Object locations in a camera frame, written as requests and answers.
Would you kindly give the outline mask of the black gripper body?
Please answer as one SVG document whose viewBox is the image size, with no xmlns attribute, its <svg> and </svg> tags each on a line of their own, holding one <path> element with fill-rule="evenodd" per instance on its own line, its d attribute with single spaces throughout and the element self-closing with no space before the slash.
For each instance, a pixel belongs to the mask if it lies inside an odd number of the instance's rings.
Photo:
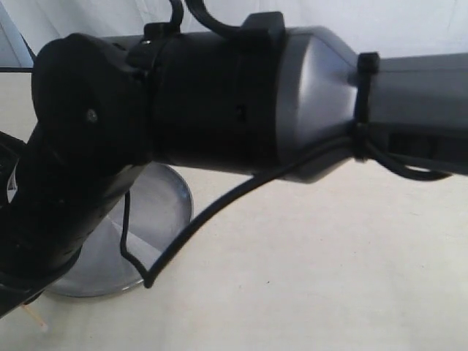
<svg viewBox="0 0 468 351">
<path fill-rule="evenodd" d="M 9 314 L 35 301 L 47 287 L 68 273 L 78 258 L 79 248 L 55 256 L 1 239 L 1 313 Z"/>
</svg>

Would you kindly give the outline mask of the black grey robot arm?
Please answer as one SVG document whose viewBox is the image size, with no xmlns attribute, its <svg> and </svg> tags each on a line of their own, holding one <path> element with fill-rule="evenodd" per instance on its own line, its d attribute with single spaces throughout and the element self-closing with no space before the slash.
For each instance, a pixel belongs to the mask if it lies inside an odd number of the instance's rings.
<svg viewBox="0 0 468 351">
<path fill-rule="evenodd" d="M 70 34 L 30 69 L 37 124 L 1 136 L 1 313 L 35 300 L 150 162 L 248 175 L 193 219 L 150 267 L 151 287 L 215 214 L 276 179 L 312 183 L 348 159 L 402 178 L 467 174 L 467 56 L 357 54 L 279 12 L 239 27 L 197 13 L 143 37 Z"/>
</svg>

